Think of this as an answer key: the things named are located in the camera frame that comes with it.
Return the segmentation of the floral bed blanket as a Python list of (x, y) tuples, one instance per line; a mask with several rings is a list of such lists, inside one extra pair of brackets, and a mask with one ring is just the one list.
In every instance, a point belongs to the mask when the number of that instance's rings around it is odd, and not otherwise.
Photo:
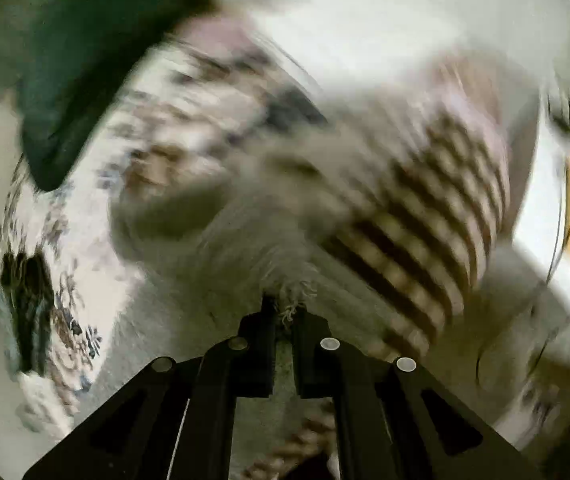
[(156, 356), (275, 300), (385, 361), (420, 360), (486, 272), (509, 144), (477, 54), (313, 102), (261, 38), (200, 16), (147, 51), (58, 184), (27, 157), (0, 229), (6, 359), (29, 430), (61, 441)]

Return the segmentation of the dark green folded blanket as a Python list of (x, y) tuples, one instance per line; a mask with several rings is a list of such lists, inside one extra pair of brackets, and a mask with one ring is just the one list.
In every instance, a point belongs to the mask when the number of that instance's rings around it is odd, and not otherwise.
[(58, 188), (131, 68), (213, 0), (46, 0), (28, 32), (16, 96), (32, 180)]

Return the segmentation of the grey fleece pants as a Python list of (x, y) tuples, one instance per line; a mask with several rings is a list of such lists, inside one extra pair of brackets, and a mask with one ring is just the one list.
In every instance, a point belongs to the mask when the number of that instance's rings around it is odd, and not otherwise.
[(366, 246), (353, 266), (340, 238), (384, 210), (412, 144), (390, 122), (343, 118), (261, 129), (227, 148), (211, 174), (160, 184), (145, 170), (110, 206), (117, 254), (138, 264), (112, 348), (82, 401), (88, 417), (155, 356), (197, 356), (230, 336), (264, 295), (282, 322), (299, 308), (383, 358), (428, 340)]

